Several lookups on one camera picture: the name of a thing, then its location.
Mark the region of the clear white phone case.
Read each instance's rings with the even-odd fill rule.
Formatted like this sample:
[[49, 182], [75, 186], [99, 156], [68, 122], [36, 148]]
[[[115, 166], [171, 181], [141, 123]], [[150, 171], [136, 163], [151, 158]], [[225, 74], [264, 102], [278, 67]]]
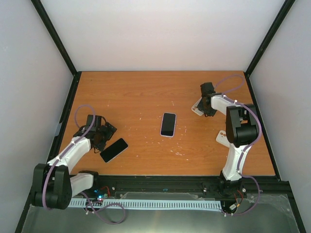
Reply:
[[201, 98], [191, 107], [191, 110], [196, 113], [198, 116], [202, 116], [204, 113], [198, 109], [198, 104], [201, 101]]

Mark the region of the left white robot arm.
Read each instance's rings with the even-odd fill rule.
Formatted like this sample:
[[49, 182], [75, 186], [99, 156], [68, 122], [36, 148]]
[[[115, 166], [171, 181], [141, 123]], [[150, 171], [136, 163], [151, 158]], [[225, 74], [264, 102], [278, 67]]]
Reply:
[[34, 168], [30, 191], [31, 205], [46, 209], [66, 209], [73, 197], [83, 191], [97, 195], [101, 190], [98, 172], [82, 170], [70, 173], [90, 150], [102, 152], [116, 128], [103, 116], [88, 115], [69, 144], [53, 159]]

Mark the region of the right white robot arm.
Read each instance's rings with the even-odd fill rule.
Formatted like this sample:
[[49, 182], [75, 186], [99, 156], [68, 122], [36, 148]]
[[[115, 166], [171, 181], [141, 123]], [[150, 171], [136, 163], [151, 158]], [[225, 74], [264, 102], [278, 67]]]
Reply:
[[200, 89], [198, 111], [205, 117], [213, 117], [216, 112], [226, 116], [225, 134], [229, 142], [229, 152], [220, 173], [220, 189], [230, 189], [243, 177], [245, 158], [262, 135], [261, 124], [253, 104], [243, 104], [230, 99], [224, 93], [217, 93], [211, 82], [200, 85]]

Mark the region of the white phone case right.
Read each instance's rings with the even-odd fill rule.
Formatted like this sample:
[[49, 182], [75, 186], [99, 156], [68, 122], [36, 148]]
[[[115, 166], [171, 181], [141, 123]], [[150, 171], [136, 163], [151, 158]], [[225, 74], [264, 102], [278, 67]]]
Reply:
[[229, 148], [230, 143], [226, 137], [226, 132], [223, 130], [220, 130], [218, 132], [217, 137], [216, 137], [216, 142], [227, 147], [227, 148]]

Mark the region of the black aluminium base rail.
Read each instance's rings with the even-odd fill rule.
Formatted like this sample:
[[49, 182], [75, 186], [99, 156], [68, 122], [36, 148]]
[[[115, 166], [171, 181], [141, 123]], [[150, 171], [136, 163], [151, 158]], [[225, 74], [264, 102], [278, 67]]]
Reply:
[[275, 176], [256, 176], [256, 182], [242, 178], [229, 182], [219, 176], [108, 176], [100, 175], [95, 186], [85, 190], [89, 197], [109, 191], [111, 197], [120, 198], [121, 194], [133, 193], [189, 193], [203, 198], [216, 200], [233, 199], [236, 195], [284, 194], [293, 198], [289, 182]]

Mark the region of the left black frame post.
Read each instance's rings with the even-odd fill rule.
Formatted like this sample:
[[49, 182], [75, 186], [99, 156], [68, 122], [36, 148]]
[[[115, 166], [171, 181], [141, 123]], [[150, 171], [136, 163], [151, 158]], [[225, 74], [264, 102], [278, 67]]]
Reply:
[[51, 39], [56, 45], [60, 55], [62, 56], [64, 62], [66, 63], [69, 71], [73, 76], [76, 76], [79, 72], [77, 71], [75, 65], [73, 64], [57, 30], [55, 29], [46, 9], [44, 8], [40, 0], [31, 0], [32, 5], [34, 6], [36, 12], [38, 13], [41, 21], [43, 22], [45, 28], [47, 29]]

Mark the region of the black frame post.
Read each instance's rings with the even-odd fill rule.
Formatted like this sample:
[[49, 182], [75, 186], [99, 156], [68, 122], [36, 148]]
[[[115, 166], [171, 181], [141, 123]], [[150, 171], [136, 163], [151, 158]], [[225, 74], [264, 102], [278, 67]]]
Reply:
[[262, 40], [260, 46], [258, 47], [253, 59], [251, 60], [249, 66], [247, 67], [246, 71], [244, 72], [245, 77], [247, 79], [250, 78], [251, 74], [255, 70], [257, 64], [259, 63], [260, 59], [264, 55], [266, 49], [268, 48], [269, 44], [271, 43], [272, 39], [276, 35], [278, 29], [280, 28], [282, 22], [286, 18], [287, 14], [289, 13], [290, 9], [294, 5], [295, 0], [285, 0], [283, 5], [281, 6], [280, 10], [278, 11], [274, 21], [272, 22], [269, 30], [267, 31], [264, 39]]
[[55, 29], [46, 9], [44, 8], [40, 0], [31, 0], [32, 5], [34, 6], [36, 12], [38, 13], [41, 21], [43, 22], [45, 28], [47, 29], [51, 39], [56, 45], [60, 55], [62, 56], [64, 62], [66, 63], [69, 71], [73, 76], [76, 76], [79, 72], [77, 71], [75, 65], [73, 64], [57, 30]]

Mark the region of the right black frame post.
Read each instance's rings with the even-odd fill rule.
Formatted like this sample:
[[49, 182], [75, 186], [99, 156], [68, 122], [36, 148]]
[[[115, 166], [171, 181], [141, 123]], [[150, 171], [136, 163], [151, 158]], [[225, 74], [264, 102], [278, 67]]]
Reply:
[[253, 59], [251, 60], [249, 66], [247, 67], [246, 71], [244, 72], [245, 77], [247, 79], [250, 78], [251, 74], [255, 70], [257, 64], [259, 63], [260, 59], [264, 55], [266, 49], [268, 48], [269, 44], [271, 43], [272, 39], [276, 35], [278, 29], [280, 28], [282, 22], [286, 18], [287, 14], [289, 13], [290, 9], [294, 5], [295, 0], [285, 0], [283, 5], [281, 6], [280, 10], [278, 11], [274, 21], [272, 22], [269, 30], [267, 31], [264, 39], [262, 40], [260, 46], [258, 47]]

